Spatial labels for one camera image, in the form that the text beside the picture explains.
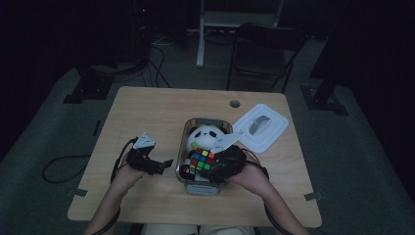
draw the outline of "person's right arm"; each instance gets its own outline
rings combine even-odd
[[[246,152],[247,160],[256,163],[250,153]],[[271,184],[260,168],[245,164],[242,171],[227,181],[237,183],[250,192],[258,195],[265,203],[275,221],[293,235],[309,235],[299,220],[291,212],[277,189]]]

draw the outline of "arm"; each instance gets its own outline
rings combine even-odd
[[[246,152],[247,160],[256,163],[250,153]],[[242,172],[232,176],[228,181],[240,184],[250,192],[258,195],[277,221],[277,223],[294,235],[308,234],[284,202],[277,189],[269,182],[265,174],[252,164],[246,164]]]
[[[84,232],[85,235],[93,234],[104,228],[115,216],[121,205],[122,198],[127,194],[128,190],[146,174],[146,172],[136,170],[126,164],[125,159],[126,156],[124,156],[121,164],[124,166],[116,172],[113,183]],[[115,227],[113,226],[105,234],[113,234],[114,229]]]

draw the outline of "container lid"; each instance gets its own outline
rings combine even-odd
[[[234,132],[243,135],[239,139],[255,153],[265,152],[281,136],[288,120],[264,104],[255,105],[234,125]]]

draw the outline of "panda head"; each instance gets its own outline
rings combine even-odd
[[[201,125],[191,131],[187,139],[187,150],[190,152],[195,148],[211,150],[216,139],[224,135],[224,132],[214,125]]]

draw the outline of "gray carpet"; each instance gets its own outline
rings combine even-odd
[[[212,37],[212,40],[223,40]],[[159,42],[165,53],[161,72],[174,88],[225,88],[230,47],[207,43],[205,66],[196,68],[197,35],[187,47]],[[415,234],[415,207],[398,181],[382,146],[355,103],[352,93],[337,87],[335,94],[349,116],[310,111],[300,92],[301,85],[318,85],[309,78],[324,42],[310,39],[295,63],[286,95],[315,192],[322,195],[318,206],[323,224],[312,234]],[[161,53],[151,51],[155,65]],[[97,121],[104,123],[119,87],[156,86],[155,70],[118,76],[107,100],[85,100],[63,104],[78,81],[75,70],[63,76],[36,117],[0,164],[0,234],[80,234],[87,222],[70,221],[67,212],[80,175],[63,184],[42,179],[43,167],[60,156],[90,154],[98,139]],[[236,79],[234,90],[273,92],[266,82]],[[62,161],[48,177],[62,179],[87,164],[87,159]],[[127,234],[130,224],[119,224],[116,234]],[[271,228],[260,228],[272,234]]]

